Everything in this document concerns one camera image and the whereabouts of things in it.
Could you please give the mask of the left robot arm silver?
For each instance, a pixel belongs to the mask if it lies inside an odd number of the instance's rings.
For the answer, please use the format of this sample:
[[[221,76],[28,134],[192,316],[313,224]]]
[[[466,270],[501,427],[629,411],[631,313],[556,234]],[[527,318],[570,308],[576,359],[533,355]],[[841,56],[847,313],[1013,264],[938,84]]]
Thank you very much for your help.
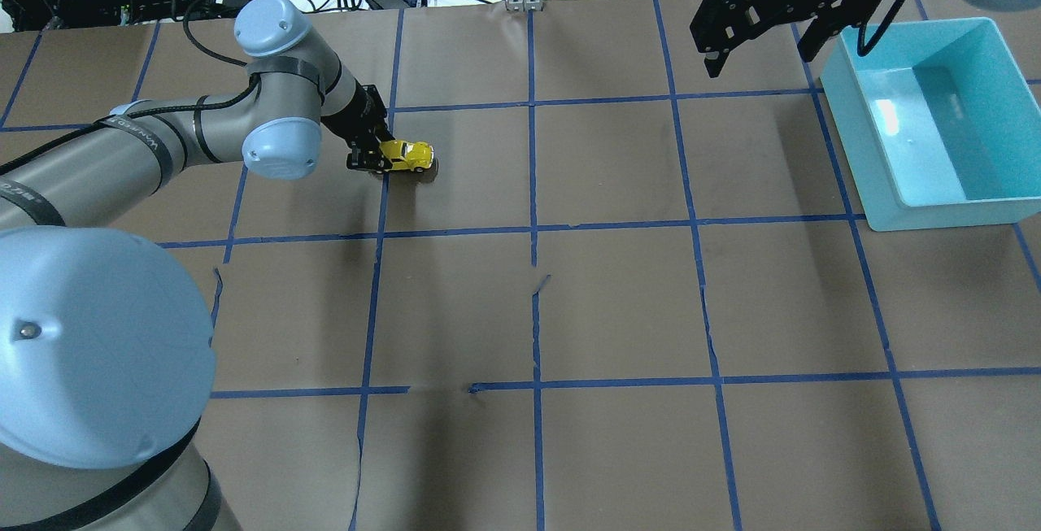
[[[155,242],[111,222],[187,168],[268,179],[391,171],[378,91],[290,0],[252,0],[233,31],[242,93],[130,102],[2,167],[2,527],[238,530],[194,438],[215,382],[211,308]]]

